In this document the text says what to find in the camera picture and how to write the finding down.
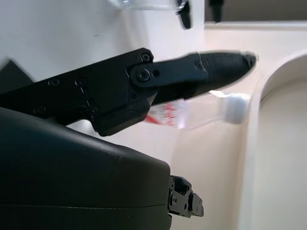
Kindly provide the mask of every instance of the white sink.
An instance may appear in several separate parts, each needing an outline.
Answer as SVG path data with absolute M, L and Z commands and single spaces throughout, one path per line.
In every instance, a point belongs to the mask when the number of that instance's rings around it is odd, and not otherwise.
M 253 94 L 240 230 L 307 229 L 307 55 L 284 61 Z

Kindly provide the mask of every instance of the clear plastic bottle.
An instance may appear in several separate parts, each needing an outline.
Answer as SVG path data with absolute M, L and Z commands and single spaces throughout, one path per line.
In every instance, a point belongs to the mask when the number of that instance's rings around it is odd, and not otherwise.
M 109 0 L 120 9 L 180 11 L 187 0 Z
M 188 130 L 218 121 L 239 125 L 246 121 L 249 101 L 247 94 L 210 91 L 190 100 L 153 106 L 146 122 Z

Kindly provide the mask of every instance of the bolt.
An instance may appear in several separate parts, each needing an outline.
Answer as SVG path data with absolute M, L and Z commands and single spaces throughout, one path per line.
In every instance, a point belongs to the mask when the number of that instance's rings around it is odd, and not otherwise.
M 138 71 L 136 71 L 136 77 L 140 81 L 147 81 L 147 80 L 149 80 L 149 71 L 146 70 L 146 69 L 138 70 Z
M 44 107 L 43 105 L 40 105 L 40 106 L 36 107 L 33 112 L 34 112 L 35 115 L 44 114 L 46 112 L 46 107 Z
M 149 54 L 144 53 L 144 54 L 141 55 L 141 58 L 142 58 L 143 61 L 150 61 L 150 55 Z
M 201 61 L 195 61 L 194 66 L 198 70 L 203 70 L 203 66 L 202 66 Z
M 50 86 L 58 86 L 59 84 L 60 84 L 60 80 L 57 78 L 53 78 L 48 81 L 48 85 Z
M 85 85 L 85 79 L 84 78 L 79 78 L 78 80 L 76 80 L 76 85 L 77 86 L 84 86 Z

